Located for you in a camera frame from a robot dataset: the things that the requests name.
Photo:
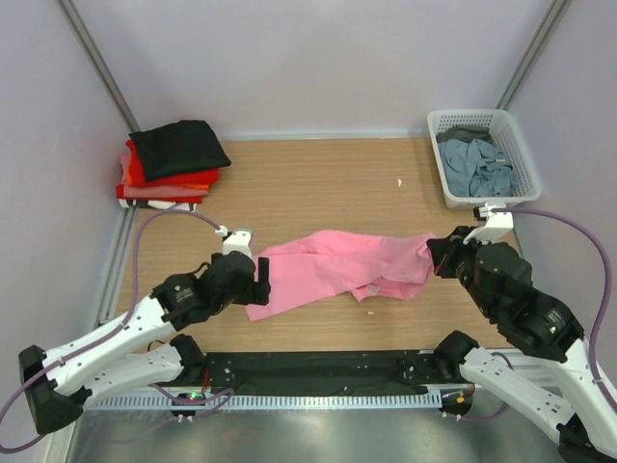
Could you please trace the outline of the pink t-shirt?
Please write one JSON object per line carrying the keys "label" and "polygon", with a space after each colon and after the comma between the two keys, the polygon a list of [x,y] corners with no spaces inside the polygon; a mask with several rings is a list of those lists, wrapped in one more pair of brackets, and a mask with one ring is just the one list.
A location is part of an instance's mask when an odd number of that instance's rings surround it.
{"label": "pink t-shirt", "polygon": [[269,259],[271,292],[265,306],[246,307],[251,321],[349,292],[361,302],[375,296],[410,301],[433,271],[432,233],[406,238],[323,230],[261,255]]}

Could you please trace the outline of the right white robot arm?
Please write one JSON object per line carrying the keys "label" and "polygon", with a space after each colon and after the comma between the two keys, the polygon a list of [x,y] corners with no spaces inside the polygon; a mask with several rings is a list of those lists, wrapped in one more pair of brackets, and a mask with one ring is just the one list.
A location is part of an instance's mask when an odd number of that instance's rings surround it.
{"label": "right white robot arm", "polygon": [[454,331],[435,350],[434,368],[447,382],[481,386],[533,422],[566,462],[613,462],[616,413],[591,370],[591,342],[571,310],[534,287],[532,267],[505,242],[484,244],[458,227],[427,246],[434,272],[457,280],[479,311],[524,356],[550,375],[556,397],[502,367],[470,336]]}

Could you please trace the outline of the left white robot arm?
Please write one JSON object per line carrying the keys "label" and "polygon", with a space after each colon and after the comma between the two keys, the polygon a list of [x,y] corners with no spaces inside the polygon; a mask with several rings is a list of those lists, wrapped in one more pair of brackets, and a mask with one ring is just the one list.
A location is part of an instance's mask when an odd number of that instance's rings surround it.
{"label": "left white robot arm", "polygon": [[132,313],[63,346],[31,345],[19,353],[21,382],[41,435],[75,422],[100,400],[150,384],[197,384],[204,356],[186,327],[230,304],[269,302],[270,262],[239,252],[215,254],[192,273],[174,274]]}

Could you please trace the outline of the grey-blue crumpled t-shirt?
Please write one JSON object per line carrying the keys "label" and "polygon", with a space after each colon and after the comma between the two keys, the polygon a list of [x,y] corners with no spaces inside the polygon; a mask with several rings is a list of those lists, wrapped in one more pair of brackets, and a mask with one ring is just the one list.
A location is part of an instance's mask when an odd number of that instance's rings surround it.
{"label": "grey-blue crumpled t-shirt", "polygon": [[519,186],[512,163],[498,147],[473,139],[438,143],[446,184],[458,198],[509,197]]}

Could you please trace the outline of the olive crumpled t-shirt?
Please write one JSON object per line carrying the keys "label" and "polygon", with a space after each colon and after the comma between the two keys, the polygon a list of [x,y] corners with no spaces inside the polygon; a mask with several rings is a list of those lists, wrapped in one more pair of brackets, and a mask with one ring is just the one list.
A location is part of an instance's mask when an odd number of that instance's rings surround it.
{"label": "olive crumpled t-shirt", "polygon": [[453,125],[446,131],[439,133],[436,140],[438,143],[449,140],[458,140],[467,144],[470,144],[473,140],[480,140],[489,144],[494,143],[489,128],[480,125]]}

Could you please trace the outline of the orange folded t-shirt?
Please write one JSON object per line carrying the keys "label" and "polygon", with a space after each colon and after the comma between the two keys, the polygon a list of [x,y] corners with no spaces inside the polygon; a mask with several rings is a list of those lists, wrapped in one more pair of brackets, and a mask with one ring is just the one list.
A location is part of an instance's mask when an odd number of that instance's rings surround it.
{"label": "orange folded t-shirt", "polygon": [[130,186],[128,184],[129,161],[130,156],[128,153],[123,153],[120,155],[122,174],[120,183],[116,186],[118,198],[175,202],[184,201],[186,199],[189,199],[189,201],[196,199],[196,201],[199,202],[201,198],[208,194],[208,186],[205,188],[187,188],[178,185],[146,187]]}

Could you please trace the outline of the white plastic basket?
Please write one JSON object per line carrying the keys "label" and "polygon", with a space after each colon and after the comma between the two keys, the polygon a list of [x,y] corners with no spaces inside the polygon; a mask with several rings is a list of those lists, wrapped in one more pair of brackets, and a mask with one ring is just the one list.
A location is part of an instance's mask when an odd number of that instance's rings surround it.
{"label": "white plastic basket", "polygon": [[[512,206],[532,202],[540,197],[540,182],[531,156],[517,124],[508,112],[494,109],[439,110],[429,113],[427,123],[447,207],[469,209],[486,202],[499,202]],[[519,186],[509,197],[458,198],[450,193],[446,184],[436,136],[453,125],[480,125],[489,128],[494,140],[492,145],[504,152],[519,178]]]}

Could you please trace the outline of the white patterned folded t-shirt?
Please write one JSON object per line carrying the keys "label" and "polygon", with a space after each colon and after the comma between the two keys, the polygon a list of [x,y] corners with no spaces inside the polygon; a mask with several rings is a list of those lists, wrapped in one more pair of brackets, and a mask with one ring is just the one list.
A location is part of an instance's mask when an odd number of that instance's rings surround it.
{"label": "white patterned folded t-shirt", "polygon": [[118,202],[122,208],[143,208],[154,210],[182,210],[194,212],[198,206],[195,203],[179,203],[168,202],[162,200],[146,200],[146,199],[123,199],[118,198]]}

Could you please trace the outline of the black folded t-shirt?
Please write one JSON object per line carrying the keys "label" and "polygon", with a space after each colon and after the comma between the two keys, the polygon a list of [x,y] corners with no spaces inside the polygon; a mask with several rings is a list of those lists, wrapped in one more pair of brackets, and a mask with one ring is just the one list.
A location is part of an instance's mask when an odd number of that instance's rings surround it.
{"label": "black folded t-shirt", "polygon": [[145,182],[222,169],[231,165],[206,121],[181,120],[129,134]]}

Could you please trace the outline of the red folded t-shirt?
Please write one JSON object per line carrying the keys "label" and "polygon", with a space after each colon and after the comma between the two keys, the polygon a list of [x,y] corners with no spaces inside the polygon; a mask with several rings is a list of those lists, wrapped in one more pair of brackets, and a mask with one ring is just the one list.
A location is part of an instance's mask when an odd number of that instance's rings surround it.
{"label": "red folded t-shirt", "polygon": [[210,187],[220,179],[220,170],[206,170],[188,174],[178,174],[169,177],[162,177],[156,180],[146,180],[143,163],[139,157],[137,149],[131,140],[126,143],[129,149],[129,173],[128,184],[136,187],[146,186],[169,186],[178,185],[187,188],[205,188]]}

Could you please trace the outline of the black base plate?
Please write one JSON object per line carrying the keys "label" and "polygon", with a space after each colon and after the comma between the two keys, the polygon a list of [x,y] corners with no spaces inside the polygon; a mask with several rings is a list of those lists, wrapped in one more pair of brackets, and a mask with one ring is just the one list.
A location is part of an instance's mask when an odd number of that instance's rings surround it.
{"label": "black base plate", "polygon": [[214,392],[255,396],[422,395],[464,382],[419,350],[209,353],[205,369]]}

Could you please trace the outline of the right aluminium corner post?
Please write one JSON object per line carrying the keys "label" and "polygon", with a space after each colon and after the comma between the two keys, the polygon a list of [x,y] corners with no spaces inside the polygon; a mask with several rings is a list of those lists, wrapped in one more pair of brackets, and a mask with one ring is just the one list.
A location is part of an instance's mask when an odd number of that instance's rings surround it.
{"label": "right aluminium corner post", "polygon": [[502,92],[496,109],[509,110],[557,30],[573,0],[552,0]]}

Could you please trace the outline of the aluminium corner post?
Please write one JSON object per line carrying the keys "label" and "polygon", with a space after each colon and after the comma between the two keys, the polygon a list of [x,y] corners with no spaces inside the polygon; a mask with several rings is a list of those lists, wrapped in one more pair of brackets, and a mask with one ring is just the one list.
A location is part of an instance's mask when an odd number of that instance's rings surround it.
{"label": "aluminium corner post", "polygon": [[140,129],[140,126],[126,101],[112,71],[109,69],[103,54],[99,50],[86,22],[79,13],[76,5],[71,0],[58,0],[56,2],[62,15],[67,21],[68,27],[76,37],[84,50],[89,62],[94,68],[96,75],[101,81],[105,91],[111,98],[122,120],[130,132]]}
{"label": "aluminium corner post", "polygon": [[496,109],[509,110],[557,30],[573,0],[552,0],[502,92]]}

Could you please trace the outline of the left aluminium corner post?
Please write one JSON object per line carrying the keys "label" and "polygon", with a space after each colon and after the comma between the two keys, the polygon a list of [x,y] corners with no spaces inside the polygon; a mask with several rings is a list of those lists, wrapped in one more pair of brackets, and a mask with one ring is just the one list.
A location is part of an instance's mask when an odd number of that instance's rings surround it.
{"label": "left aluminium corner post", "polygon": [[111,98],[122,120],[130,132],[140,129],[140,126],[126,101],[112,71],[109,69],[103,54],[99,50],[86,22],[79,13],[76,5],[71,0],[58,0],[56,2],[62,15],[67,21],[68,27],[76,37],[84,50],[89,62],[94,68],[96,75],[101,81],[105,91]]}

